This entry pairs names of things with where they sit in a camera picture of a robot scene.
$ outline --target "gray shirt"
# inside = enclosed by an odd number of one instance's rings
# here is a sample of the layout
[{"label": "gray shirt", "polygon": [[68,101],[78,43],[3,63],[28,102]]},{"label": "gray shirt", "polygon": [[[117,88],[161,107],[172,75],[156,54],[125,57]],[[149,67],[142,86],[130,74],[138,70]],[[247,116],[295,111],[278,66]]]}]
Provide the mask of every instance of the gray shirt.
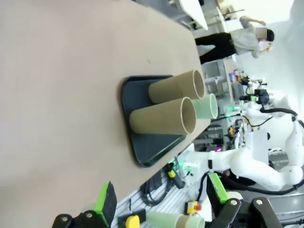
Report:
[{"label": "gray shirt", "polygon": [[238,55],[251,51],[258,58],[259,45],[256,38],[256,28],[250,24],[248,17],[242,16],[239,21],[243,28],[231,31],[231,38]]}]

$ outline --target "cup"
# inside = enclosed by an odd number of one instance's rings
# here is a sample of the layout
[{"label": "cup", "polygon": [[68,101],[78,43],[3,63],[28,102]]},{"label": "cup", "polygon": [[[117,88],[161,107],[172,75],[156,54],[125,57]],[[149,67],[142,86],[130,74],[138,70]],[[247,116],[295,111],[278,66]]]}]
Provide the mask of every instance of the cup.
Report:
[{"label": "cup", "polygon": [[149,86],[149,97],[156,104],[182,97],[201,99],[203,96],[204,82],[197,70],[191,70]]},{"label": "cup", "polygon": [[130,115],[130,126],[139,134],[193,133],[196,125],[195,110],[188,97],[137,109]]},{"label": "cup", "polygon": [[204,228],[204,218],[197,216],[182,215],[179,217],[176,228]]},{"label": "cup", "polygon": [[156,228],[176,228],[180,216],[180,214],[148,211],[146,214],[146,223]]},{"label": "cup", "polygon": [[198,119],[216,119],[219,114],[218,102],[214,94],[205,95],[202,99],[192,100]]}]

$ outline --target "tray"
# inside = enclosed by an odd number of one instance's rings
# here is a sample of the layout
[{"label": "tray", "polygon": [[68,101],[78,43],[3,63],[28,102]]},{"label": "tray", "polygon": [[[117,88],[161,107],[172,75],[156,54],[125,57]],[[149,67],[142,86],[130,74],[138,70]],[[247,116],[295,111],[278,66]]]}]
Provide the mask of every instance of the tray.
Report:
[{"label": "tray", "polygon": [[129,116],[132,111],[154,105],[149,98],[149,85],[168,77],[172,76],[131,76],[124,81],[121,87],[121,102],[127,134],[134,158],[143,167],[154,165],[186,138],[185,135],[136,134],[131,130],[129,124]]}]

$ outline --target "screw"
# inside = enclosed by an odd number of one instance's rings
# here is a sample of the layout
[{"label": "screw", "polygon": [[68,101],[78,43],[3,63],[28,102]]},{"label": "screw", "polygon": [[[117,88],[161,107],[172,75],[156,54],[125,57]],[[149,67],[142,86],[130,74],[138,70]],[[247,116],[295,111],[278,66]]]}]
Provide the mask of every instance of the screw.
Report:
[{"label": "screw", "polygon": [[230,202],[230,204],[233,205],[233,206],[235,206],[235,205],[238,204],[238,202],[237,202],[236,200],[232,200],[232,201]]},{"label": "screw", "polygon": [[256,201],[256,203],[257,203],[258,205],[261,205],[261,204],[263,204],[263,201],[260,200],[260,199],[258,199],[258,200]]}]

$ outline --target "workbench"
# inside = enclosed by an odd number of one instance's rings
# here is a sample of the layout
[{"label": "workbench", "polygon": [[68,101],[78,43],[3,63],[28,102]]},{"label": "workbench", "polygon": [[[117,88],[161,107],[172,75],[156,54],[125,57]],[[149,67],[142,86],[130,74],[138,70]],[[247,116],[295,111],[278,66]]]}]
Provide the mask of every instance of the workbench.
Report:
[{"label": "workbench", "polygon": [[210,123],[150,168],[133,160],[120,106],[128,76],[201,73],[190,31],[129,0],[11,2],[0,9],[0,227],[51,227],[92,208],[112,181],[120,201]]}]

